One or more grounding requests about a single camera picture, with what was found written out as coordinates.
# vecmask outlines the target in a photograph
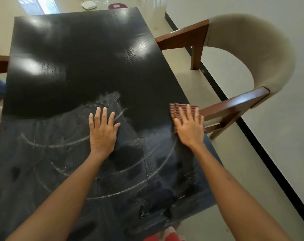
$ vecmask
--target beige upholstered backrest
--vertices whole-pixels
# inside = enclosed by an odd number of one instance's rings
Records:
[[[204,46],[220,48],[250,70],[254,89],[264,86],[270,96],[279,92],[295,68],[295,52],[288,38],[273,24],[248,14],[209,19]]]

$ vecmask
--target black baseboard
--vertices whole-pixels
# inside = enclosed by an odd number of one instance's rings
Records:
[[[173,29],[173,31],[177,30],[178,28],[174,24],[174,22],[171,20],[169,15],[166,13],[165,14],[165,19],[170,25],[170,27]],[[191,47],[186,47],[187,52],[191,55],[192,53],[192,48]],[[214,78],[211,76],[209,71],[206,69],[203,63],[200,65],[200,71],[204,74],[206,79],[209,81],[210,85],[214,89],[214,91],[217,93],[219,96],[220,100],[225,101],[227,100],[227,96],[224,94],[220,86],[216,83]],[[262,145],[259,143],[257,138],[254,136],[252,131],[249,129],[247,124],[243,121],[242,118],[239,118],[237,121],[238,126],[254,148],[254,150],[257,152],[261,160],[264,162],[272,176],[275,178],[275,180],[278,182],[288,199],[291,201],[295,209],[298,211],[299,215],[302,217],[304,220],[304,204],[299,198],[299,196],[296,194],[296,192],[293,190],[289,182],[286,180],[286,178],[283,176],[283,174],[280,172],[278,167],[274,164],[274,162],[271,160],[267,152],[264,150]]]

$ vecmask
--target beige tile floor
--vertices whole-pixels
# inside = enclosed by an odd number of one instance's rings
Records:
[[[138,7],[154,37],[171,32],[164,19],[166,0],[93,0],[99,10],[111,3]],[[14,16],[53,12],[81,12],[79,0],[0,0],[0,55],[8,55]],[[199,71],[190,72],[190,56],[184,48],[163,54],[191,104],[205,107],[219,98]],[[213,141],[224,166],[280,223],[294,240],[304,240],[304,222],[265,167],[239,127],[234,123]],[[188,241],[234,240],[217,206],[182,222],[178,233]]]

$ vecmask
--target white wall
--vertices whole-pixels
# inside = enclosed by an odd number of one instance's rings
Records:
[[[166,12],[178,28],[215,15],[249,13],[291,39],[297,53],[293,77],[242,118],[304,203],[304,0],[168,0]],[[202,63],[228,98],[253,89],[250,72],[230,53],[205,47]]]

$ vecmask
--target black table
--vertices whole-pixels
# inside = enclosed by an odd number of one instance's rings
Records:
[[[141,240],[214,205],[173,133],[173,102],[188,100],[137,8],[15,18],[0,129],[0,240],[87,158],[97,106],[115,111],[121,127],[69,240]]]

